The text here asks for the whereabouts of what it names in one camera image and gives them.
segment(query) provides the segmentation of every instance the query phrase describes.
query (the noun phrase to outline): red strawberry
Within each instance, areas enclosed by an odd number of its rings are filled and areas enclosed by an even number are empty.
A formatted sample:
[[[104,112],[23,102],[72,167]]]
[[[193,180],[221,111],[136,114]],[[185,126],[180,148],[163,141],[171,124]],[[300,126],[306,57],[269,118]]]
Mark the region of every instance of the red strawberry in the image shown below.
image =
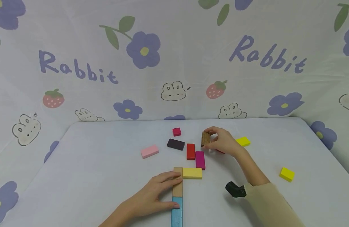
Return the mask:
[[[63,95],[58,92],[59,89],[47,91],[43,96],[43,104],[48,108],[57,108],[65,101]]]
[[[224,82],[216,81],[215,83],[211,84],[206,90],[207,97],[211,99],[215,99],[222,96],[222,94],[225,92],[225,89],[226,89],[226,86],[225,86],[226,82],[227,80],[225,80]]]

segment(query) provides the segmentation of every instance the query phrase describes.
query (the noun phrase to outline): wooden block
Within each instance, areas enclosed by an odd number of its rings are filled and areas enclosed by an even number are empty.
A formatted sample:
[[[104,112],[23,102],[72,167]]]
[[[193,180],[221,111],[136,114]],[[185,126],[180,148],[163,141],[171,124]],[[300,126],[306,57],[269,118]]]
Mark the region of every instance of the wooden block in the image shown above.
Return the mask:
[[[172,129],[172,132],[173,132],[174,136],[181,136],[181,129],[180,128]]]
[[[239,143],[243,147],[250,145],[250,141],[246,137],[241,137],[239,139],[236,139],[236,141],[237,141],[237,143]]]
[[[156,145],[150,146],[149,148],[143,149],[140,151],[142,158],[148,158],[156,153],[158,153],[158,148]]]
[[[181,176],[179,176],[177,178],[182,178],[182,175],[183,175],[182,167],[174,167],[174,172],[180,172]],[[183,182],[172,187],[172,196],[182,197],[182,195],[183,195]]]
[[[208,143],[210,143],[210,133],[203,131],[201,137],[201,147],[205,146]]]
[[[175,139],[169,139],[168,143],[167,143],[167,146],[169,148],[174,148],[174,149],[177,149],[177,150],[183,150],[183,148],[185,147],[185,142],[178,141],[178,140],[175,140]]]
[[[195,144],[187,144],[187,160],[195,160]]]
[[[182,168],[183,179],[202,179],[201,168]]]
[[[287,169],[286,167],[283,167],[279,176],[282,177],[283,179],[285,179],[286,181],[291,182],[293,180],[293,177],[294,177],[294,172]]]
[[[183,198],[182,197],[172,197],[172,201],[180,205],[179,209],[172,209],[171,213],[171,227],[182,227],[183,218]]]
[[[196,151],[196,168],[206,169],[205,166],[205,154],[203,151]]]

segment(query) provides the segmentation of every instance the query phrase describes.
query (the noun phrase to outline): fabric backdrop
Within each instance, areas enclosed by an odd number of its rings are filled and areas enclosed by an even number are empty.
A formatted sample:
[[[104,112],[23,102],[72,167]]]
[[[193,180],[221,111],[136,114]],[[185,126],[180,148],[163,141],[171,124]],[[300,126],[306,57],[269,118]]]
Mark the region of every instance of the fabric backdrop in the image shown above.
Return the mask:
[[[288,116],[349,172],[349,0],[0,0],[0,222],[74,122]]]

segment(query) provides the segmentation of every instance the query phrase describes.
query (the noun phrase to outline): pink block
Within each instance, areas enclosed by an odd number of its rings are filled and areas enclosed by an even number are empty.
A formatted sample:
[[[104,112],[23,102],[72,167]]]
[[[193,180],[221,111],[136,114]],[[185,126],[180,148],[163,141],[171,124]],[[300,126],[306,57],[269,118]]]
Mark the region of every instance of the pink block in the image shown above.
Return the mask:
[[[203,151],[196,151],[196,168],[201,168],[202,170],[206,169],[205,166],[205,155]]]
[[[140,153],[142,154],[143,159],[144,158],[148,158],[148,157],[150,157],[150,156],[152,156],[152,155],[154,155],[154,154],[156,154],[158,152],[159,151],[158,151],[158,148],[157,148],[156,145],[153,145],[153,146],[151,146],[149,148],[146,148],[146,149],[143,149],[143,150],[140,151]]]
[[[181,129],[180,128],[172,129],[172,132],[174,133],[174,136],[180,136],[181,135]]]

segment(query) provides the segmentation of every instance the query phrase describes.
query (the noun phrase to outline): hand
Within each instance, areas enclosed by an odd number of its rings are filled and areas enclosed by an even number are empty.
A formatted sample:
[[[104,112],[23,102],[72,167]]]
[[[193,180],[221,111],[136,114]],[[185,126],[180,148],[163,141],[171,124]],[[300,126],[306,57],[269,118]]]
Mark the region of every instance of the hand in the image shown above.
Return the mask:
[[[178,203],[167,201],[161,202],[158,196],[166,189],[182,182],[181,178],[172,179],[181,176],[180,172],[164,172],[152,177],[140,191],[131,198],[124,201],[120,206],[125,207],[133,217],[150,215],[163,210],[178,209]]]
[[[237,155],[243,149],[239,143],[232,137],[230,132],[219,127],[210,127],[204,130],[211,135],[217,134],[217,136],[211,140],[210,143],[203,146],[205,149],[219,150],[223,153],[227,153],[231,156]]]

